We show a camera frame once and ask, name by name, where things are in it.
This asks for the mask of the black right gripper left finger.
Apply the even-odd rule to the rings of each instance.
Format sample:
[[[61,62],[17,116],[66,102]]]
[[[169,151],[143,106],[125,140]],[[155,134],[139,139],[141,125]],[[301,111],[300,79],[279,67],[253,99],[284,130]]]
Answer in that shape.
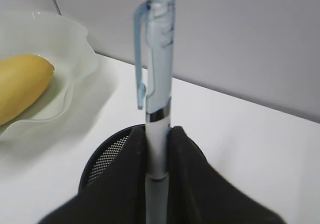
[[[109,164],[95,164],[113,144],[122,147]],[[88,160],[72,199],[40,220],[41,224],[146,223],[145,172],[147,140],[144,126],[130,126],[107,138]]]

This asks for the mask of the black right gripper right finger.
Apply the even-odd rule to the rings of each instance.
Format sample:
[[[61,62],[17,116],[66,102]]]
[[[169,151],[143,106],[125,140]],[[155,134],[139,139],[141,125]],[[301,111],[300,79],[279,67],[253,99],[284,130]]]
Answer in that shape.
[[[211,167],[180,126],[167,137],[169,224],[283,224]]]

